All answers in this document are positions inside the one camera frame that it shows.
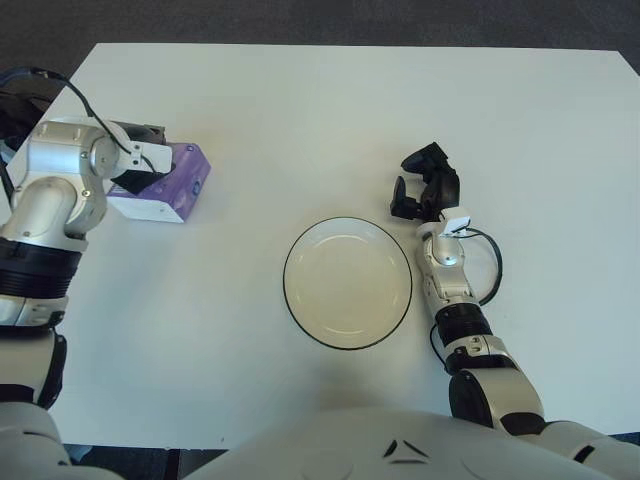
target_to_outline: white table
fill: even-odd
[[[417,224],[388,212],[400,162],[434,140],[502,247],[485,313],[547,418],[640,430],[638,77],[618,53],[100,44],[73,80],[103,117],[165,125],[214,170],[187,224],[110,211],[90,233],[60,329],[66,442],[231,448],[320,409],[448,414]],[[64,92],[48,115],[81,113]],[[310,339],[282,294],[292,242],[341,215],[390,232],[414,275],[402,325],[356,352]],[[491,256],[467,245],[482,290]]]

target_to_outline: plate rim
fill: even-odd
[[[289,257],[291,257],[291,252],[293,252],[294,247],[297,245],[298,241],[312,228],[316,227],[317,225],[320,225],[321,223],[325,223],[325,222],[329,222],[331,220],[339,220],[339,219],[348,219],[348,220],[359,220],[361,222],[365,222],[368,223],[370,225],[373,225],[374,227],[379,228],[381,231],[383,231],[392,241],[393,243],[396,244],[396,246],[398,247],[398,249],[400,250],[400,253],[402,253],[402,256],[404,257],[404,261],[407,263],[407,269],[409,270],[409,298],[407,299],[407,305],[404,309],[404,312],[402,312],[402,316],[400,317],[400,320],[398,320],[398,323],[395,324],[395,326],[389,330],[389,332],[379,338],[378,340],[376,340],[375,342],[369,343],[367,345],[363,345],[361,347],[337,347],[335,345],[331,345],[329,343],[323,342],[322,340],[320,340],[319,338],[314,337],[310,332],[308,332],[298,321],[298,319],[296,318],[295,314],[293,313],[293,310],[291,308],[291,305],[289,304],[289,299],[287,298],[287,286],[285,283],[285,273],[287,271],[287,265],[289,263]],[[294,322],[296,322],[296,325],[298,325],[298,327],[300,327],[300,329],[307,334],[307,336],[311,337],[313,340],[315,340],[316,342],[324,345],[325,347],[329,347],[329,348],[333,348],[335,350],[344,350],[344,351],[355,351],[355,350],[364,350],[365,348],[369,348],[369,347],[373,347],[374,345],[377,345],[378,343],[382,342],[383,340],[385,340],[386,338],[388,338],[393,332],[395,332],[398,327],[402,324],[402,322],[404,321],[404,318],[407,316],[407,312],[409,311],[409,307],[411,306],[411,300],[413,299],[413,272],[411,271],[411,264],[409,263],[409,259],[407,258],[406,253],[404,253],[404,250],[402,249],[402,247],[400,246],[400,244],[398,243],[398,241],[393,238],[393,235],[391,235],[389,232],[387,232],[384,228],[382,228],[380,225],[371,222],[369,220],[365,220],[364,218],[360,218],[360,217],[350,217],[350,216],[338,216],[338,217],[329,217],[329,218],[325,218],[324,220],[320,220],[317,221],[316,223],[314,223],[313,225],[311,225],[310,227],[306,228],[300,235],[298,235],[298,237],[294,240],[294,242],[291,244],[291,247],[289,247],[289,253],[287,253],[287,258],[284,262],[284,266],[282,267],[282,292],[284,293],[284,301],[287,304],[287,310],[289,310],[289,314],[291,315],[291,317],[293,318]]]

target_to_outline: black cable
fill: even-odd
[[[464,230],[465,228],[467,228],[469,225],[471,225],[471,220],[469,220],[466,225],[458,227],[455,230],[451,230],[451,233],[458,233],[458,232]]]
[[[502,270],[503,270],[502,253],[500,252],[500,247],[498,246],[496,241],[493,239],[493,237],[491,237],[491,235],[489,235],[487,233],[484,233],[482,230],[478,230],[477,228],[471,228],[469,226],[466,226],[464,228],[466,228],[470,232],[474,232],[473,235],[465,235],[464,237],[454,237],[454,238],[459,238],[459,239],[462,240],[462,239],[465,239],[465,238],[484,237],[489,242],[489,244],[491,245],[491,248],[493,249],[493,253],[496,256],[496,262],[498,264],[498,273],[497,273],[496,278],[495,278],[495,280],[493,282],[493,286],[491,287],[491,290],[489,290],[489,293],[487,293],[478,302],[480,305],[486,305],[491,300],[493,300],[493,297],[496,296],[496,294],[498,293],[498,290],[500,288],[500,283],[502,282]],[[445,368],[446,368],[446,363],[445,363],[444,359],[442,358],[442,355],[440,355],[440,352],[438,352],[438,349],[436,348],[435,343],[433,343],[433,332],[435,331],[437,326],[438,326],[438,324],[435,323],[433,325],[433,327],[431,327],[431,331],[429,332],[429,343],[431,343],[431,349],[433,350],[433,353],[436,354],[436,356],[438,357],[438,360],[440,360],[440,363],[442,363],[442,365],[444,365]]]
[[[69,81],[68,78],[66,78],[63,75],[57,74],[58,77],[56,78],[56,80],[59,80],[60,82],[62,82],[63,84],[65,84],[67,87],[69,87],[69,89],[76,94],[76,96],[80,99],[80,101],[82,102],[82,105],[84,106],[84,109],[87,112],[87,115],[89,117],[93,117],[96,119],[96,121],[100,124],[100,126],[109,134],[109,136],[111,137],[111,140],[113,140],[113,143],[115,143],[118,148],[120,148],[120,150],[122,150],[124,153],[126,153],[127,155],[131,155],[131,150],[125,148],[120,141],[116,138],[116,136],[114,135],[114,133],[111,131],[111,129],[109,127],[107,127],[105,125],[105,123],[102,121],[102,119],[98,116],[98,114],[95,112],[95,110],[93,108],[91,108],[91,105],[89,105],[89,101],[87,100],[87,98],[82,94],[82,92],[80,90],[78,90],[76,88],[75,85],[73,85],[71,83],[71,81]],[[149,161],[149,159],[147,157],[145,157],[144,155],[140,154],[140,158],[142,158],[142,161],[144,163],[147,164],[147,166],[151,169],[151,171],[153,173],[157,173],[156,169],[153,167],[153,164]]]
[[[489,293],[487,293],[478,302],[482,306],[482,305],[486,305],[491,300],[493,300],[493,297],[496,296],[496,294],[498,293],[498,290],[500,289],[500,283],[502,282],[502,253],[500,252],[500,247],[498,246],[496,241],[491,237],[491,235],[484,233],[482,230],[478,230],[477,228],[467,227],[467,230],[469,230],[470,232],[474,232],[474,235],[467,235],[464,237],[457,237],[457,238],[465,239],[465,238],[473,238],[477,236],[484,237],[487,240],[487,242],[489,242],[489,245],[491,245],[491,248],[493,249],[493,253],[496,256],[496,262],[498,264],[498,273],[496,275],[496,279],[493,281],[493,286],[491,287],[491,290],[489,290]]]
[[[440,352],[438,352],[438,349],[436,348],[435,343],[433,343],[433,332],[437,326],[438,324],[434,323],[433,327],[431,327],[431,331],[429,332],[429,342],[431,342],[431,349],[433,350],[433,353],[435,353],[438,356],[438,360],[440,360],[440,363],[446,366],[446,364],[444,363],[444,359],[442,358],[442,356],[440,355]]]
[[[111,137],[111,140],[113,140],[113,142],[118,146],[118,148],[120,148],[127,155],[131,155],[131,151],[125,148],[120,143],[120,141],[116,138],[116,136],[111,131],[111,129],[105,125],[102,119],[96,114],[95,110],[91,108],[91,105],[89,105],[89,101],[87,100],[87,97],[85,97],[82,94],[82,92],[73,83],[71,83],[71,81],[67,77],[65,77],[61,73],[53,72],[51,70],[46,70],[44,68],[37,68],[37,67],[16,67],[10,70],[6,70],[0,74],[0,87],[5,86],[14,78],[21,77],[21,76],[30,76],[30,75],[35,75],[37,77],[58,81],[64,84],[66,87],[69,87],[69,89],[73,93],[75,93],[76,96],[82,102],[82,105],[84,106],[84,109],[87,112],[87,115],[89,117],[93,117],[96,119],[96,121],[100,124],[100,126],[109,134],[109,137]],[[142,158],[142,161],[147,164],[147,166],[151,169],[153,173],[158,173],[154,168],[153,164],[149,161],[147,157],[141,154],[140,158]]]

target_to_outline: gray carpet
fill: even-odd
[[[71,74],[96,42],[619,50],[640,71],[638,0],[0,0],[0,68]]]

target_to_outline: purple tissue box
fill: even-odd
[[[211,165],[193,143],[168,143],[175,168],[138,195],[114,185],[107,199],[125,217],[183,223],[193,209]]]

